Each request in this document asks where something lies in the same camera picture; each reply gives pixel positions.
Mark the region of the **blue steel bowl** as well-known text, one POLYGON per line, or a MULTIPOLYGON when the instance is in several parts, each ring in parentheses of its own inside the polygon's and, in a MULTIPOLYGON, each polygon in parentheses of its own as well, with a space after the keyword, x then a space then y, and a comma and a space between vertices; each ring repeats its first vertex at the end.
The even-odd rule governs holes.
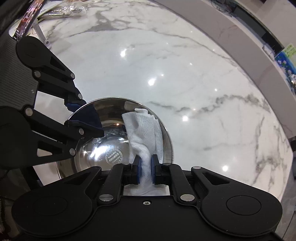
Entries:
POLYGON ((92 166, 100 166, 103 171, 107 171, 115 164, 127 163, 130 150, 122 114, 134 111, 135 108, 147 109, 148 113, 154 115, 159 121, 163 136, 163 162, 173 162, 173 146, 168 131, 161 119, 148 107, 126 98, 100 98, 79 108, 65 123, 73 121, 79 114, 83 114, 91 108, 96 111, 94 117, 100 118, 104 136, 100 138, 82 138, 76 146, 75 157, 57 161, 56 169, 60 179, 92 166))

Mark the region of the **white paper towel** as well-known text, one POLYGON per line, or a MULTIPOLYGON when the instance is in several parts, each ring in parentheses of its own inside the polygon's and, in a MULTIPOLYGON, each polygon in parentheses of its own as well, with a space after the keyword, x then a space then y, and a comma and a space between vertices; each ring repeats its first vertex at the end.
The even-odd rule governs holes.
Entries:
POLYGON ((160 163, 164 159, 163 135, 159 121, 147 109, 136 108, 122 115, 129 142, 129 162, 141 158, 139 184, 126 185, 124 195, 165 196, 169 195, 166 185, 152 183, 152 155, 156 154, 160 163))

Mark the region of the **white phone stand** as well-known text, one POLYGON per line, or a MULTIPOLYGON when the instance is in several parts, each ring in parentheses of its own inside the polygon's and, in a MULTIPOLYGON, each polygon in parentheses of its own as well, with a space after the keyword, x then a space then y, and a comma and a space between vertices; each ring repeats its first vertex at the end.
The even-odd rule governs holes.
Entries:
POLYGON ((35 30, 39 40, 48 48, 51 49, 51 43, 49 42, 49 40, 46 39, 43 31, 41 30, 39 23, 37 20, 34 21, 33 23, 33 29, 35 30))

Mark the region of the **clear plastic wrapped item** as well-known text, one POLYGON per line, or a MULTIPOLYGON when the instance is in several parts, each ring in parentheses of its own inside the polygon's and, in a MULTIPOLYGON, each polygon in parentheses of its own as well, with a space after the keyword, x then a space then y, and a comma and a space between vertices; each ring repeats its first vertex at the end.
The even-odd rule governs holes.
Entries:
POLYGON ((47 3, 38 15, 38 20, 78 18, 86 15, 87 7, 81 1, 47 3))

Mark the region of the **lotus pond painting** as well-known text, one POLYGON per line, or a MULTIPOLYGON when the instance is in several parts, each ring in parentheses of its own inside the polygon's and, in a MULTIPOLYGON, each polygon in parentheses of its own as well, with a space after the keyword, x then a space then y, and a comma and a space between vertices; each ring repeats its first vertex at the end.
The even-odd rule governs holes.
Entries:
POLYGON ((276 55, 275 61, 286 77, 295 75, 295 46, 292 43, 287 45, 276 55))

